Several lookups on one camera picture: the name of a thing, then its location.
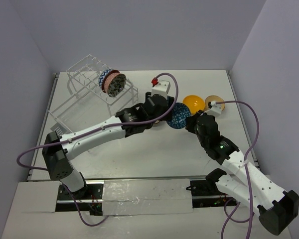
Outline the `blue triangle pattern bowl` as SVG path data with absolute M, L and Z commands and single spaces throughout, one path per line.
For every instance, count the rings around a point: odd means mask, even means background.
M 186 118 L 191 116 L 191 111 L 183 103 L 176 103 L 172 110 L 171 119 L 167 124 L 173 129 L 182 129 L 186 127 Z

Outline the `black white floral bowl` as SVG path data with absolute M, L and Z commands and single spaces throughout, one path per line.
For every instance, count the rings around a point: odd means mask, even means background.
M 124 89 L 126 80 L 125 74 L 113 69 L 105 80 L 102 92 L 106 93 L 109 97 L 116 97 Z

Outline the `orange red patterned bowl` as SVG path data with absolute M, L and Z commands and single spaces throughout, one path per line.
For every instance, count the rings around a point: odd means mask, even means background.
M 98 79 L 98 83 L 99 83 L 99 87 L 100 89 L 103 91 L 104 90 L 104 83 L 105 83 L 105 80 L 108 76 L 109 73 L 111 73 L 113 71 L 112 68 L 109 68 L 109 69 L 106 69 L 104 70 L 100 76 L 99 76 L 99 79 Z

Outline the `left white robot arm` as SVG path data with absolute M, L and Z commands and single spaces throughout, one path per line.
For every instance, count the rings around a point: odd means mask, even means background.
M 104 143 L 143 133 L 160 119 L 171 119 L 175 99 L 159 94 L 147 95 L 144 103 L 117 112 L 108 120 L 84 130 L 58 136 L 46 136 L 42 155 L 50 179 L 60 181 L 75 198 L 87 194 L 86 181 L 71 160 Z

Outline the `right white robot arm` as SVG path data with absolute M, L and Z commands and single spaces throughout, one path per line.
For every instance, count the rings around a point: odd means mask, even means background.
M 230 139 L 222 136 L 214 116 L 186 118 L 186 130 L 197 136 L 206 154 L 220 166 L 206 176 L 212 195 L 225 193 L 248 207 L 261 225 L 278 236 L 299 213 L 299 195 L 275 184 Z

